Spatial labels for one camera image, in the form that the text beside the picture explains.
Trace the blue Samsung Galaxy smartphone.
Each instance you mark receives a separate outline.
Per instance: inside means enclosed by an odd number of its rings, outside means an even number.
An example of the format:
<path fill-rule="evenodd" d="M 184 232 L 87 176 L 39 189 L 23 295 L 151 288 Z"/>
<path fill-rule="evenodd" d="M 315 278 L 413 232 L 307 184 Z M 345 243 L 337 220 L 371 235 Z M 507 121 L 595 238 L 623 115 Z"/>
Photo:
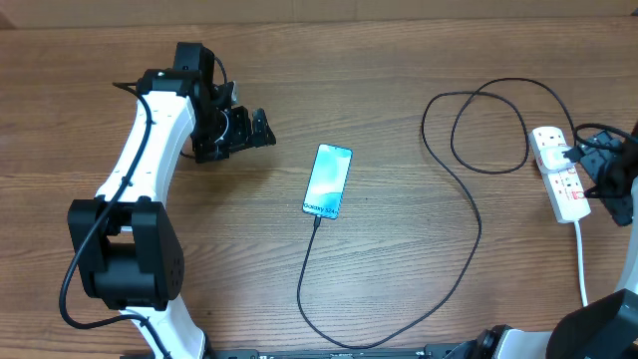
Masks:
<path fill-rule="evenodd" d="M 338 218 L 352 158 L 350 149 L 327 144 L 318 146 L 302 203 L 303 212 Z"/>

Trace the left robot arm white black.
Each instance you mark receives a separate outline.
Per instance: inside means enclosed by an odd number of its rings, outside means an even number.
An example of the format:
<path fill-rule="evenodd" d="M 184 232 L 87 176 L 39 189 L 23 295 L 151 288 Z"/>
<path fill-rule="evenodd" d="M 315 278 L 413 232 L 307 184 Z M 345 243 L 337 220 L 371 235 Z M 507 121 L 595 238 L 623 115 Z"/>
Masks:
<path fill-rule="evenodd" d="M 95 196 L 73 200 L 67 215 L 75 254 L 58 305 L 69 326 L 130 321 L 153 358 L 213 357 L 180 295 L 185 261 L 166 211 L 170 182 L 186 143 L 198 164 L 276 143 L 263 109 L 238 106 L 228 79 L 214 83 L 222 67 L 203 44 L 179 42 L 171 67 L 119 85 L 137 99 L 131 132 Z"/>

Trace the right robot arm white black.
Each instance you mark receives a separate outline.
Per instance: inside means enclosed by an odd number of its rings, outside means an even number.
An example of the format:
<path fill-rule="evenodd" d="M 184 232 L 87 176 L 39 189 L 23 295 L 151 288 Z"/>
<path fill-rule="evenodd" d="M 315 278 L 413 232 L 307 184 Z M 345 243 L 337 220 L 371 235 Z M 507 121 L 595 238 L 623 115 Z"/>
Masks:
<path fill-rule="evenodd" d="M 620 226 L 637 226 L 637 134 L 595 125 L 597 135 L 568 146 L 560 129 L 528 135 L 556 219 L 577 225 L 600 199 Z M 507 325 L 484 331 L 449 352 L 451 358 L 634 358 L 637 355 L 637 234 L 614 292 L 582 301 L 551 331 L 526 332 Z"/>

